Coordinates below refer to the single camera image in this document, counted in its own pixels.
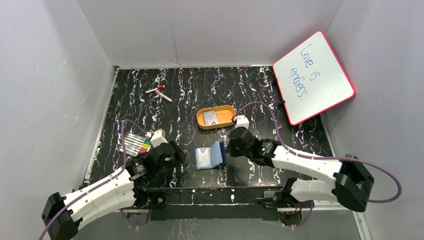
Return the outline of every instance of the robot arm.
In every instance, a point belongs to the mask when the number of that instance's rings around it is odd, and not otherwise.
[[[338,160],[311,160],[298,154],[311,157],[318,155],[290,148],[292,154],[272,139],[259,140],[247,128],[249,121],[238,116],[235,129],[229,134],[227,151],[231,157],[245,156],[252,162],[272,168],[288,169],[308,175],[313,180],[290,178],[283,190],[273,198],[265,197],[269,204],[281,207],[294,207],[308,200],[339,202],[344,207],[364,212],[371,189],[373,176],[363,164]]]
[[[131,158],[124,171],[116,178],[122,170],[117,169],[111,175],[95,182],[78,191],[60,195],[52,194],[45,204],[41,218],[47,225],[53,216],[70,202],[87,193],[86,196],[69,206],[52,224],[48,230],[53,240],[69,240],[74,237],[78,230],[88,223],[116,210],[135,206],[145,207],[149,201],[151,206],[163,207],[166,203],[165,194],[160,192],[149,192],[146,184],[163,168],[174,168],[185,161],[185,155],[177,146],[175,141],[167,142],[164,138],[165,132],[160,129],[153,133],[151,142],[153,148]],[[89,192],[90,189],[110,180],[97,190]]]

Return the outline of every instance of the black marble surface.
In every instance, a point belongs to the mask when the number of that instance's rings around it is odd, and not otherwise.
[[[309,179],[299,173],[258,166],[245,157],[227,159],[221,169],[194,168],[194,149],[226,141],[229,128],[204,131],[198,127],[196,113],[202,108],[232,105],[237,110],[246,103],[262,101],[277,116],[279,132],[289,146],[322,156],[331,155],[330,145],[319,117],[298,126],[289,124],[283,108],[277,108],[280,93],[272,86],[272,68],[205,67],[119,70],[94,157],[90,183],[114,172],[123,164],[119,152],[120,122],[130,119],[146,131],[164,129],[168,140],[176,140],[186,154],[186,162],[164,170],[150,183],[151,188],[216,188],[283,186],[287,178]],[[170,103],[146,90],[165,85],[163,93]],[[260,106],[244,113],[250,119],[249,130],[259,138],[276,139],[271,115]],[[130,126],[126,131],[133,131]]]

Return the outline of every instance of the white wall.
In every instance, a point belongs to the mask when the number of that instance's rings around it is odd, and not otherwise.
[[[37,239],[47,197],[82,183],[112,77],[76,0],[1,1],[0,239]]]
[[[273,64],[342,0],[78,0],[120,67]]]
[[[424,239],[424,1],[344,0],[327,36],[356,96],[325,113],[337,155],[370,160],[403,185],[395,202],[368,204],[374,240]],[[371,197],[395,194],[372,171]]]

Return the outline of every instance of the marker set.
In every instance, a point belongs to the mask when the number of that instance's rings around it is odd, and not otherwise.
[[[127,132],[124,138],[126,154],[133,157],[146,153],[152,148],[152,143],[149,139]],[[123,146],[119,146],[119,151],[124,152]]]

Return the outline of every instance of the metal frame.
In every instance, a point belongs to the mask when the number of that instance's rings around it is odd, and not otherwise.
[[[314,211],[332,211],[332,210],[345,210],[348,211],[346,207],[340,205],[338,202],[331,202],[331,201],[313,201],[313,204],[315,205],[313,207]],[[303,211],[309,212],[309,207],[305,207]],[[277,208],[277,212],[295,212],[296,208],[288,208],[288,207],[282,207]]]
[[[189,68],[231,68],[231,67],[271,67],[273,64],[252,64],[252,65],[234,65],[234,66],[162,66],[162,67],[117,67],[116,71],[119,70],[131,70],[131,69],[189,69]]]
[[[371,237],[370,229],[368,228],[367,221],[363,212],[353,212],[355,217],[356,226],[359,231],[360,239],[362,240],[373,240]]]
[[[107,97],[107,103],[106,103],[106,106],[104,107],[104,113],[103,113],[103,116],[101,117],[100,126],[98,127],[97,137],[95,138],[93,151],[91,152],[91,157],[90,157],[89,162],[88,162],[87,170],[85,171],[85,176],[84,176],[84,181],[83,181],[83,183],[85,183],[85,184],[90,184],[90,176],[91,176],[92,170],[93,170],[94,156],[95,156],[96,151],[97,151],[97,146],[99,145],[100,136],[102,135],[103,125],[105,124],[106,115],[108,114],[109,103],[111,102],[112,93],[114,92],[115,82],[117,81],[117,76],[118,76],[118,71],[119,71],[119,69],[116,68],[115,72],[113,74],[112,85],[110,87],[109,96]]]

